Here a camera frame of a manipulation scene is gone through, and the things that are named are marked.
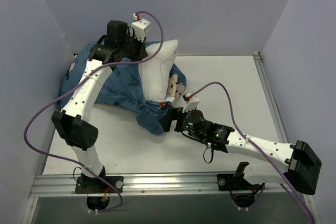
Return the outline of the white pillow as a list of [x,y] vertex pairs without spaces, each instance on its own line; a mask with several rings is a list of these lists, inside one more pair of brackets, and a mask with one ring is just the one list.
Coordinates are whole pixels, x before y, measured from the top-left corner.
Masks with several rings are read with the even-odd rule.
[[159,49],[160,43],[146,47],[151,60],[139,64],[139,75],[144,98],[147,101],[164,102],[175,99],[177,75],[170,76],[176,58],[178,40],[168,40]]

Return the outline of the blue cartoon print pillowcase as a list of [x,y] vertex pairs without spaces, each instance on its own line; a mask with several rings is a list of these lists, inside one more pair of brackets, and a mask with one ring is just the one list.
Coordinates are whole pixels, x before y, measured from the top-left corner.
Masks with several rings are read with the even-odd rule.
[[[158,41],[146,43],[146,47]],[[139,126],[145,128],[155,135],[163,134],[163,128],[159,120],[167,113],[167,106],[174,104],[177,99],[184,93],[187,85],[187,78],[184,73],[174,63],[170,76],[177,75],[177,89],[175,91],[175,99],[164,102],[147,101],[144,98],[141,78],[139,75],[139,64],[128,64],[129,59],[124,59],[123,65],[118,65],[113,70],[110,77],[105,81],[101,88],[96,103],[107,105],[119,105],[127,110],[137,114],[136,120]]]

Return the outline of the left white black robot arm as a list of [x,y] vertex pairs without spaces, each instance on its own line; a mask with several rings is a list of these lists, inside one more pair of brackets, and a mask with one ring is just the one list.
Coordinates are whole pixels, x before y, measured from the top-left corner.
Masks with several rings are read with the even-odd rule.
[[80,79],[81,87],[76,89],[60,112],[52,115],[59,136],[76,154],[82,167],[82,179],[94,192],[105,188],[106,179],[94,145],[98,129],[89,123],[93,105],[112,74],[113,63],[124,58],[140,61],[147,57],[145,42],[150,27],[151,23],[146,19],[138,19],[131,25],[117,20],[108,22],[106,35],[89,51]]

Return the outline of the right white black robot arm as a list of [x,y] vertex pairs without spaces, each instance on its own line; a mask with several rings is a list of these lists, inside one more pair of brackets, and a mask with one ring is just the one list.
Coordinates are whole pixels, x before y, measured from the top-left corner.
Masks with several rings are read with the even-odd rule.
[[200,110],[183,112],[182,108],[169,109],[167,115],[159,120],[164,132],[170,131],[173,121],[176,122],[176,132],[187,132],[212,151],[245,155],[268,163],[253,168],[250,163],[241,162],[233,175],[236,187],[244,189],[250,184],[289,182],[299,193],[316,193],[322,161],[308,143],[278,143],[242,135],[230,126],[205,119]]

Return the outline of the aluminium front rail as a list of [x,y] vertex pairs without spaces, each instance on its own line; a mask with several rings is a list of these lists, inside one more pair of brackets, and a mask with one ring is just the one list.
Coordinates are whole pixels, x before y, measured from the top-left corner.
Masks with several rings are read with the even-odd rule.
[[[122,174],[121,195],[163,196],[163,195],[213,195],[227,194],[221,191],[217,172],[209,173],[165,173],[165,174]],[[39,175],[34,178],[29,195],[31,197],[99,197],[101,193],[75,192],[78,183],[72,175]]]

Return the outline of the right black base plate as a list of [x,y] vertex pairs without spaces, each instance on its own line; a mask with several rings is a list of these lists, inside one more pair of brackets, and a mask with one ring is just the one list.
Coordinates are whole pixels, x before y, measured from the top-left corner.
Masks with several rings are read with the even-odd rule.
[[219,191],[256,191],[261,184],[250,184],[243,177],[234,177],[232,173],[217,174],[217,186]]

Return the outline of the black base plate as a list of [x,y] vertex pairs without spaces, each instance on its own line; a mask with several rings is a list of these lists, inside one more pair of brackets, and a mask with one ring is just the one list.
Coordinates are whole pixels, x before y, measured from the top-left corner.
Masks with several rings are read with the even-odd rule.
[[123,176],[107,176],[103,179],[116,190],[96,177],[80,176],[77,178],[75,194],[121,193],[123,191]]
[[232,173],[217,174],[217,186],[219,191],[256,191],[261,184],[250,184],[243,177],[234,177]]

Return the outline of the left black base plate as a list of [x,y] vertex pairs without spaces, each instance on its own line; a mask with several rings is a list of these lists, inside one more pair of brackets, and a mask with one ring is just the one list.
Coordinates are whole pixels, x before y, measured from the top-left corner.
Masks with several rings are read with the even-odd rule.
[[80,176],[77,178],[75,194],[121,193],[123,191],[123,176],[107,176],[103,179],[116,190],[96,177]]

